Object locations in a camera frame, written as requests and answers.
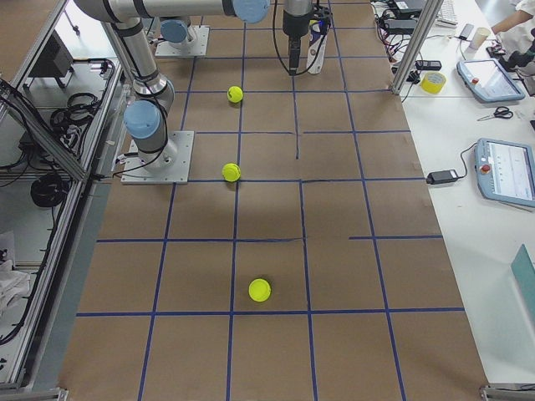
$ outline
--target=yellow tape roll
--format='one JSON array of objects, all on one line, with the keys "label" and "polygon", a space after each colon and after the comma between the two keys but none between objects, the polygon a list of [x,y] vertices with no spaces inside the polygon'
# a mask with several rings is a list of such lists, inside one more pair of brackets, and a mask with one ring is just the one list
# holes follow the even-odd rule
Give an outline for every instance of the yellow tape roll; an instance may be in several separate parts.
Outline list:
[{"label": "yellow tape roll", "polygon": [[430,94],[438,94],[444,84],[446,83],[446,77],[441,73],[426,73],[421,81],[421,88]]}]

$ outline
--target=white table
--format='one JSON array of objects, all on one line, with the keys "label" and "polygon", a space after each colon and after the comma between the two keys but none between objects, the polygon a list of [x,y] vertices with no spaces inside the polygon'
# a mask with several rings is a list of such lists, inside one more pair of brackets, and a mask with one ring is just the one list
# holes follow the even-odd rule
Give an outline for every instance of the white table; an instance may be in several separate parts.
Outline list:
[{"label": "white table", "polygon": [[[475,1],[456,0],[455,10],[457,29],[434,27],[429,36],[457,35],[465,23],[488,27]],[[461,46],[466,49],[468,42]],[[484,48],[485,44],[477,52],[465,50],[465,56],[488,58]],[[481,137],[535,148],[535,131],[529,124],[535,119],[534,99],[507,104],[515,112],[511,120],[478,122],[504,104],[480,104],[462,83],[455,70],[462,60],[458,39],[429,38],[421,52],[424,59],[440,60],[447,78],[438,95],[415,86],[404,102],[426,174],[451,168],[461,173],[460,152]],[[406,84],[402,98],[408,88]],[[490,383],[535,383],[535,327],[510,267],[522,243],[535,258],[535,213],[485,200],[477,189],[473,152],[465,158],[465,179],[429,189],[477,349]]]}]

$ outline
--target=keyboard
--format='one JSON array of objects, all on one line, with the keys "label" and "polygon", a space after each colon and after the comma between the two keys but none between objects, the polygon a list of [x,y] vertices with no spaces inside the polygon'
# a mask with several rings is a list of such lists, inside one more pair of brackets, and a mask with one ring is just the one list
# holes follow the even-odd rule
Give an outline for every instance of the keyboard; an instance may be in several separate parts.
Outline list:
[{"label": "keyboard", "polygon": [[444,0],[441,10],[436,16],[436,25],[454,28],[457,26],[457,16],[453,9],[453,0]]}]

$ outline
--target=blue joint cap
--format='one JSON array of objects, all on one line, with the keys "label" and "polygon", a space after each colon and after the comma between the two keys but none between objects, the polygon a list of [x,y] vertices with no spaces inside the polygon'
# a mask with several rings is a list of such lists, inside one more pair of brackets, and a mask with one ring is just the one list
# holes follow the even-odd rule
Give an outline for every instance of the blue joint cap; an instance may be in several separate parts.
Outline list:
[{"label": "blue joint cap", "polygon": [[232,0],[236,15],[245,23],[259,23],[269,11],[269,0]]},{"label": "blue joint cap", "polygon": [[187,25],[180,19],[165,19],[161,22],[160,33],[169,42],[182,43],[187,38]]},{"label": "blue joint cap", "polygon": [[134,138],[146,140],[158,130],[161,112],[148,100],[137,100],[126,108],[124,122]]}]

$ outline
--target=screen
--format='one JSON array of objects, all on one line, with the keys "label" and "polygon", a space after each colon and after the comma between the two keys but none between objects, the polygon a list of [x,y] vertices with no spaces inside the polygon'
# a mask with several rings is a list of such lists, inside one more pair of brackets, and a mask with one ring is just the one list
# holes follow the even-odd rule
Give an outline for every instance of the screen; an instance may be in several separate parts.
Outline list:
[{"label": "screen", "polygon": [[493,142],[488,146],[494,193],[532,201],[533,178],[526,148]]},{"label": "screen", "polygon": [[472,76],[479,78],[481,91],[486,92],[489,97],[518,93],[491,60],[465,63],[465,67]]}]

